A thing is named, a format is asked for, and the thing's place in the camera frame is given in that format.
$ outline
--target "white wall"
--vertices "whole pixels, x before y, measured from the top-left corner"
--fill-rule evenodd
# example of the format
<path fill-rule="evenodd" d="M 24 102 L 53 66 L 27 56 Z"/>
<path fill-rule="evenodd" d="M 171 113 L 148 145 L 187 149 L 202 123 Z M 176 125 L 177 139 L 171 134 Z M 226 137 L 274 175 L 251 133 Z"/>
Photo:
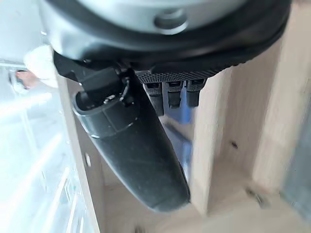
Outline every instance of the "white wall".
<path fill-rule="evenodd" d="M 0 0 L 0 59 L 22 62 L 42 45 L 37 0 Z"/>

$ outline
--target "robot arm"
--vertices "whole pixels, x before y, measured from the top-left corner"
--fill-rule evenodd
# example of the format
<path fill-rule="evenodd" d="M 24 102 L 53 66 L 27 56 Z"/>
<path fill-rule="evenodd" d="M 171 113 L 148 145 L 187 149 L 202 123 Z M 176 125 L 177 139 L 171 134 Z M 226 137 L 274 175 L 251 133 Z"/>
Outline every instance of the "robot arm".
<path fill-rule="evenodd" d="M 209 77 L 281 37 L 290 6 L 291 0 L 41 0 L 41 14 L 59 74 L 84 88 L 73 108 L 91 140 L 134 196 L 155 211 L 172 211 L 190 193 L 157 118 L 163 85 L 171 108 L 179 107 L 184 85 L 188 106 L 197 106 Z"/>

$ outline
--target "hand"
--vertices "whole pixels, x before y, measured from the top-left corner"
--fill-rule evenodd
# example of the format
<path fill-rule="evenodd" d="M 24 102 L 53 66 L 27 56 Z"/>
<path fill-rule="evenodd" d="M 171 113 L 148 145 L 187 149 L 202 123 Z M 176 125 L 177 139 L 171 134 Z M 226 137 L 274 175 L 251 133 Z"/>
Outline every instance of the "hand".
<path fill-rule="evenodd" d="M 38 78 L 30 71 L 17 71 L 15 73 L 16 77 L 23 80 L 26 89 L 32 89 L 38 85 Z"/>

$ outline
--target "wooden floor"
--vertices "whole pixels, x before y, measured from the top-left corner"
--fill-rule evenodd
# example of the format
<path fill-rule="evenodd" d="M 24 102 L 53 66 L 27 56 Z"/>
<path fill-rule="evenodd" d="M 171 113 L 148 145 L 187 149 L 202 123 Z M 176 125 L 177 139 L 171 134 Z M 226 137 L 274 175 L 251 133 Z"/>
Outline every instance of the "wooden floor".
<path fill-rule="evenodd" d="M 311 233 L 307 225 L 278 195 L 260 209 L 253 200 L 240 202 L 221 214 L 202 217 L 190 204 L 169 214 L 154 213 L 121 185 L 107 188 L 106 232 L 134 233 Z"/>

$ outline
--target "bright window light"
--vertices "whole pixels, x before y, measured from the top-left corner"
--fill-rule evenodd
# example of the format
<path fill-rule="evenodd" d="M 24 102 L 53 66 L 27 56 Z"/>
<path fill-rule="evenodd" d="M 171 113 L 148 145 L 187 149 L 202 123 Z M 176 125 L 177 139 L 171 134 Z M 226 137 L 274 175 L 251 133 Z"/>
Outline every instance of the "bright window light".
<path fill-rule="evenodd" d="M 61 139 L 62 135 L 58 133 L 48 142 L 48 144 L 43 148 L 38 161 L 32 165 L 31 169 L 26 174 L 26 177 L 20 183 L 20 186 L 16 189 L 14 194 L 8 201 L 0 204 L 1 221 L 3 222 L 3 224 L 0 224 L 0 232 L 5 232 L 7 229 L 13 214 L 22 203 L 26 194 L 29 192 L 33 180 L 42 171 L 42 168 L 46 162 L 51 158 L 59 143 L 61 142 Z"/>
<path fill-rule="evenodd" d="M 70 216 L 69 216 L 69 220 L 68 220 L 68 225 L 67 225 L 66 233 L 71 233 L 73 216 L 74 216 L 74 211 L 75 211 L 76 206 L 77 206 L 77 201 L 78 201 L 78 195 L 75 194 L 74 198 L 73 198 L 73 201 L 72 201 L 72 207 L 71 207 L 71 210 L 70 210 Z"/>
<path fill-rule="evenodd" d="M 81 218 L 80 233 L 83 233 L 84 217 Z"/>
<path fill-rule="evenodd" d="M 51 207 L 49 209 L 46 221 L 43 225 L 41 232 L 49 233 L 51 231 L 51 226 L 53 224 L 55 213 L 56 213 L 56 210 L 57 210 L 58 205 L 59 205 L 59 200 L 60 200 L 61 194 L 63 192 L 63 189 L 64 189 L 64 186 L 65 186 L 65 183 L 67 181 L 69 173 L 70 173 L 70 169 L 69 169 L 69 167 L 66 167 L 64 170 L 64 173 L 62 175 L 62 178 L 60 179 L 60 182 L 58 184 L 54 199 L 52 201 Z"/>
<path fill-rule="evenodd" d="M 15 115 L 16 113 L 19 113 L 24 109 L 29 109 L 36 104 L 45 104 L 51 98 L 51 93 L 43 93 L 40 95 L 15 100 L 12 103 L 0 105 L 0 118 Z"/>

